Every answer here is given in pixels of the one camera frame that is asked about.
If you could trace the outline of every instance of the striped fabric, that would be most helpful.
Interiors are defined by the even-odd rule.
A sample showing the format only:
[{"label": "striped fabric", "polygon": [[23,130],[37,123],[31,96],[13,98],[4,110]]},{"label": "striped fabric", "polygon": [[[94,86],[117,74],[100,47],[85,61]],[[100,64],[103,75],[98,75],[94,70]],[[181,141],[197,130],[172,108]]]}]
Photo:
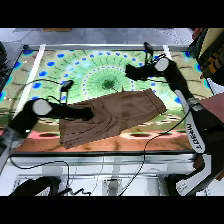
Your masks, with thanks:
[{"label": "striped fabric", "polygon": [[209,59],[201,66],[204,78],[209,78],[224,65],[224,45],[220,47]]}]

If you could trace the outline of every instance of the gray floor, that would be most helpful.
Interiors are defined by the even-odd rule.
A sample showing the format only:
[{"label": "gray floor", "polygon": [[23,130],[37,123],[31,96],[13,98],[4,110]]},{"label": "gray floor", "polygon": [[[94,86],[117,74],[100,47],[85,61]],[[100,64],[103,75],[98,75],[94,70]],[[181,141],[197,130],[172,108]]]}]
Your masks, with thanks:
[{"label": "gray floor", "polygon": [[0,28],[0,41],[20,44],[142,44],[189,45],[189,28],[72,28],[43,32],[42,28]]}]

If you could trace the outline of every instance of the logo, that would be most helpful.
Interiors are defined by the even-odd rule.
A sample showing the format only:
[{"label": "logo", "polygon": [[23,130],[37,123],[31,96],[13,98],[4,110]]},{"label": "logo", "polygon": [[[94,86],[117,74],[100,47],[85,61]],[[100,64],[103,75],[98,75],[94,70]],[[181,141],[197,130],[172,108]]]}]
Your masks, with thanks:
[{"label": "logo", "polygon": [[199,141],[197,140],[197,137],[194,133],[194,130],[192,128],[192,125],[191,124],[187,124],[187,129],[189,131],[189,134],[190,134],[190,137],[193,141],[193,143],[195,144],[196,148],[197,149],[202,149],[201,145],[199,144]]}]

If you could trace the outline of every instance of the white stripe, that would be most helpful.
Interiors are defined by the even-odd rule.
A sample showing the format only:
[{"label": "white stripe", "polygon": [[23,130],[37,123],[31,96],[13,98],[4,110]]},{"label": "white stripe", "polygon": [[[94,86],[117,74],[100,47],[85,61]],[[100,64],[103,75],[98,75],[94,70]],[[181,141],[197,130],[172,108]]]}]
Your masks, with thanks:
[{"label": "white stripe", "polygon": [[166,57],[172,60],[168,45],[163,45],[163,50],[164,50],[164,53],[166,54]]},{"label": "white stripe", "polygon": [[[32,68],[32,70],[30,72],[30,75],[29,75],[29,77],[27,79],[26,84],[29,83],[29,82],[32,82],[35,79],[35,76],[37,74],[37,70],[38,70],[39,65],[40,65],[41,58],[42,58],[42,56],[44,54],[45,46],[46,46],[46,44],[41,44],[40,45],[40,49],[39,49],[39,51],[37,53],[37,57],[36,57],[36,59],[34,61],[33,68]],[[22,93],[21,98],[20,98],[20,101],[19,101],[19,104],[18,104],[18,106],[16,108],[16,112],[15,112],[13,118],[23,109],[23,106],[24,106],[24,104],[26,103],[26,101],[28,99],[31,86],[32,86],[32,83],[27,85],[24,88],[23,93]]]}]

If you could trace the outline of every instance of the brown object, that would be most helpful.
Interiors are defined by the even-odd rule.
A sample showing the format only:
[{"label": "brown object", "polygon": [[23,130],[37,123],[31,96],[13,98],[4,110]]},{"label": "brown object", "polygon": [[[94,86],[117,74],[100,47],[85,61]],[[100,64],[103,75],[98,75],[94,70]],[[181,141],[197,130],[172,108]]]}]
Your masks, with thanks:
[{"label": "brown object", "polygon": [[[224,122],[224,93],[220,93],[209,97],[207,99],[200,100],[200,103],[209,112],[217,116],[222,122]],[[195,168],[200,167],[203,164],[203,159],[198,157],[195,161]],[[224,177],[224,172],[216,177],[216,180],[221,180]]]},{"label": "brown object", "polygon": [[147,122],[166,111],[163,102],[151,89],[118,92],[73,105],[90,107],[94,117],[89,121],[60,120],[60,142],[67,149],[117,136],[121,131]]},{"label": "brown object", "polygon": [[44,32],[69,32],[72,28],[43,28]]}]

